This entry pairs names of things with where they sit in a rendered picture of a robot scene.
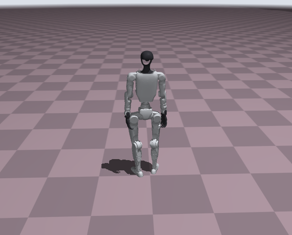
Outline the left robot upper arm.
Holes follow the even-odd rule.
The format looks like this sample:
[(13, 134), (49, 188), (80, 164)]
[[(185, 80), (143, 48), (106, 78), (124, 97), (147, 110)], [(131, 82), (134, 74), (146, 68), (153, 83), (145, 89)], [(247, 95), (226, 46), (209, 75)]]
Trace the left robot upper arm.
[(127, 95), (128, 98), (132, 98), (133, 97), (133, 87), (134, 87), (134, 82), (136, 79), (136, 72), (131, 72), (127, 75), (127, 85), (126, 85), (126, 89), (127, 89)]

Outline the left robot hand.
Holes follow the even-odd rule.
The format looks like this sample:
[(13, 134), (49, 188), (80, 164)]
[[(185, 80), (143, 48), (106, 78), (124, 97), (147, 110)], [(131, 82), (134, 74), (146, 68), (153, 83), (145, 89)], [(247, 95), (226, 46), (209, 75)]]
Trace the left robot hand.
[(129, 112), (126, 113), (125, 118), (126, 118), (126, 124), (127, 124), (128, 128), (133, 130), (133, 128), (130, 127), (130, 121), (129, 121), (130, 113)]

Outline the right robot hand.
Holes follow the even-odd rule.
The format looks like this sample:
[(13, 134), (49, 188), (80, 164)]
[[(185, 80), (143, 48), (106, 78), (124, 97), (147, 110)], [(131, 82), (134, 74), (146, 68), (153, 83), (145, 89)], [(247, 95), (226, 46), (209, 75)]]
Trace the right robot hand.
[(164, 128), (167, 125), (167, 110), (164, 111), (164, 114), (161, 113), (161, 127)]

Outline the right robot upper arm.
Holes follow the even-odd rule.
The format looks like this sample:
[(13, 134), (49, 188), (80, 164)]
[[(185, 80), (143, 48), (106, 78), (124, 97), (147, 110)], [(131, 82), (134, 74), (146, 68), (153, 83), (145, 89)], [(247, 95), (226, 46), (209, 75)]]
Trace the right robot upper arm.
[(158, 96), (159, 97), (165, 97), (165, 80), (166, 77), (162, 72), (157, 72), (158, 75), (158, 84), (159, 84), (159, 91), (158, 91)]

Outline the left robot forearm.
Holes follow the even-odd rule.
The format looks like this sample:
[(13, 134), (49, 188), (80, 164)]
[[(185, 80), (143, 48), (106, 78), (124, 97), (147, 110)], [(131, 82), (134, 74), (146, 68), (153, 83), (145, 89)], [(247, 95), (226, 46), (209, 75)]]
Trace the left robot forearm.
[(132, 100), (128, 98), (127, 92), (125, 92), (124, 96), (125, 96), (125, 108), (124, 108), (125, 112), (124, 112), (124, 114), (126, 116), (127, 112), (129, 112), (131, 114), (130, 109), (131, 109)]

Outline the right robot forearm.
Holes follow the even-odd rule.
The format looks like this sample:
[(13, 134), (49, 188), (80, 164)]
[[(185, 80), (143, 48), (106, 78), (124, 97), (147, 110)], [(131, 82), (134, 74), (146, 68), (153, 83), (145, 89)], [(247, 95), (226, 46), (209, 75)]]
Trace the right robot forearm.
[(165, 91), (165, 97), (161, 97), (160, 98), (160, 108), (161, 108), (161, 113), (164, 114), (164, 111), (167, 110), (167, 106), (166, 106), (166, 91)]

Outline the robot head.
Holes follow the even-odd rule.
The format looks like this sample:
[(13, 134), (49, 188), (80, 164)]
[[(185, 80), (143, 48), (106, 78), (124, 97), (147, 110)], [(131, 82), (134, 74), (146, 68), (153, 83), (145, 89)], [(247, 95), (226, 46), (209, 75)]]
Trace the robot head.
[(150, 63), (147, 64), (147, 65), (143, 64), (143, 62), (142, 62), (144, 68), (141, 71), (141, 73), (143, 73), (143, 74), (152, 74), (153, 71), (150, 70), (150, 64), (151, 64), (151, 62), (152, 62), (152, 60), (154, 58), (153, 54), (150, 51), (144, 51), (144, 52), (141, 53), (140, 57), (141, 57), (141, 62), (142, 62), (142, 60), (145, 60), (145, 61), (149, 61), (150, 60)]

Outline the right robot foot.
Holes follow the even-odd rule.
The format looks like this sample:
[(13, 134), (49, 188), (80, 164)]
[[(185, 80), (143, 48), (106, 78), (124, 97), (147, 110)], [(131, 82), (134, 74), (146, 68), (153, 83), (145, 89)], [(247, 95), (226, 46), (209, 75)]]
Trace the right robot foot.
[(156, 174), (156, 172), (157, 172), (157, 170), (158, 170), (158, 167), (159, 167), (159, 164), (157, 164), (157, 167), (156, 167), (156, 169), (154, 168), (152, 168), (152, 170), (151, 170), (151, 174)]

